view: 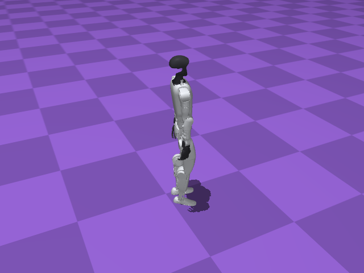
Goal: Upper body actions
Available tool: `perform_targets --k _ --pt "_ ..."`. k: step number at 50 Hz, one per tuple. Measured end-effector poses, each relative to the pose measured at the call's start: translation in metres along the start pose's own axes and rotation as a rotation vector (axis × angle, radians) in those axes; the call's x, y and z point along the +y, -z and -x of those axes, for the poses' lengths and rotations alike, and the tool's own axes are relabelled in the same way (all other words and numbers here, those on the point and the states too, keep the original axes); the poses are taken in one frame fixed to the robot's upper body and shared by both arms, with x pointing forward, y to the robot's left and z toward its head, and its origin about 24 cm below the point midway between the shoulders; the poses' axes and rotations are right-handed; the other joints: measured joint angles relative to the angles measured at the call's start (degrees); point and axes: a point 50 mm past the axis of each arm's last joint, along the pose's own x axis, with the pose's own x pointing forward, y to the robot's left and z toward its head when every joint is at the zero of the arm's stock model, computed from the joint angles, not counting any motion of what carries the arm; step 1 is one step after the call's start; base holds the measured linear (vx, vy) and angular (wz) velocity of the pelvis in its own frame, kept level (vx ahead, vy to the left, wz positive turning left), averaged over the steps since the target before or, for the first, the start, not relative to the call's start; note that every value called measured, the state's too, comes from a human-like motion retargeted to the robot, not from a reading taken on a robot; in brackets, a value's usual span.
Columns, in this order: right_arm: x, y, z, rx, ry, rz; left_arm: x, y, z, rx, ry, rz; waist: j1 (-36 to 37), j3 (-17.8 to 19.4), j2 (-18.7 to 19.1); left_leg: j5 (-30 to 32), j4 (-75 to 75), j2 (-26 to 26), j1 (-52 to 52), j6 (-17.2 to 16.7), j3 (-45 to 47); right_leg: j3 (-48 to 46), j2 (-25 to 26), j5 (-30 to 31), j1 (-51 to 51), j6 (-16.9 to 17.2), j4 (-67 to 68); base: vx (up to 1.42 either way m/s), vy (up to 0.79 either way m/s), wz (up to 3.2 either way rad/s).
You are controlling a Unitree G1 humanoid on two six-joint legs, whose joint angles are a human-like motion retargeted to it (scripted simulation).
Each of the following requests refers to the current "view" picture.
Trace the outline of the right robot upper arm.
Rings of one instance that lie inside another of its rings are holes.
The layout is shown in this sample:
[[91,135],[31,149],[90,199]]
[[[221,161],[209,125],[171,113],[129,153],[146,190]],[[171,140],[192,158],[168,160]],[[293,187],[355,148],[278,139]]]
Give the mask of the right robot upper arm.
[[179,89],[179,101],[181,105],[181,116],[183,122],[185,122],[187,118],[193,119],[193,117],[189,114],[191,110],[190,109],[191,94],[187,88]]

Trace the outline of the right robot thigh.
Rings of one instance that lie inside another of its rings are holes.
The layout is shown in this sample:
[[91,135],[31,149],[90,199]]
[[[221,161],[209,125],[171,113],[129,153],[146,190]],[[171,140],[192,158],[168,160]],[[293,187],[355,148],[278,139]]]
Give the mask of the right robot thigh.
[[[179,136],[179,147],[180,147],[180,151],[183,150],[183,147],[182,147],[182,134]],[[193,144],[193,140],[192,138],[190,139],[191,143],[190,143],[190,154],[189,154],[189,157],[186,158],[185,160],[183,160],[183,166],[180,166],[178,169],[177,169],[177,172],[176,174],[179,172],[179,171],[184,171],[186,176],[188,177],[189,174],[192,172],[193,170],[193,167],[194,167],[194,164],[195,164],[195,160],[196,160],[196,151],[195,151],[195,146]]]

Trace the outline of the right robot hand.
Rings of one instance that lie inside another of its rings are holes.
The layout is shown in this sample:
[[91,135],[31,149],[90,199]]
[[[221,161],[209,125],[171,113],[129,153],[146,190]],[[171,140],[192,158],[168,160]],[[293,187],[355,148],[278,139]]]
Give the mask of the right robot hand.
[[186,158],[189,157],[189,154],[190,154],[190,145],[189,146],[185,146],[185,142],[182,141],[182,147],[183,147],[183,150],[181,152],[181,157],[180,159],[178,160],[185,160]]

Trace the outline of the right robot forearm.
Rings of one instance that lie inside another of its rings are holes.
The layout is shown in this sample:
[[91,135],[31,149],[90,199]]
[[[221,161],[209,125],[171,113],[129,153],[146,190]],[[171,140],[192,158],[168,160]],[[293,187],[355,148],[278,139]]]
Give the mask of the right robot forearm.
[[187,118],[184,124],[182,125],[183,129],[182,141],[185,142],[185,146],[189,146],[191,143],[190,138],[191,138],[192,124],[193,124],[193,119]]

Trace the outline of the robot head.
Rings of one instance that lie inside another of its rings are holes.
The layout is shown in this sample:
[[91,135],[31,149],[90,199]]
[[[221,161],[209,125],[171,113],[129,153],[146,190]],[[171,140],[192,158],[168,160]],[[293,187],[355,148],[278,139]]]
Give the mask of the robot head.
[[[183,70],[181,72],[178,72],[175,76],[175,78],[172,80],[173,85],[179,85],[181,83],[180,80],[184,80],[183,76],[187,76],[187,65],[189,64],[189,59],[182,55],[174,56],[169,61],[169,66],[171,68],[182,68]],[[186,81],[184,80],[183,83]]]

